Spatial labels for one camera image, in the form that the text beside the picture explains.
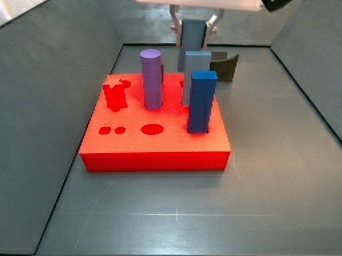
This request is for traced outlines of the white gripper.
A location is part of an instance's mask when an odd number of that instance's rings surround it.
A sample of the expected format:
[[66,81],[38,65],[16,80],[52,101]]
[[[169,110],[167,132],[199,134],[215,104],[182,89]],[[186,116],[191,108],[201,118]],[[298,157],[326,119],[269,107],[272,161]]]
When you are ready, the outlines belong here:
[[225,15],[223,9],[260,11],[264,7],[262,0],[135,0],[139,3],[147,4],[166,4],[170,6],[170,15],[174,24],[171,30],[177,34],[177,46],[182,45],[182,20],[178,16],[179,6],[211,8],[214,15],[207,20],[206,34],[203,39],[203,47],[207,47],[209,40],[217,31],[217,24]]

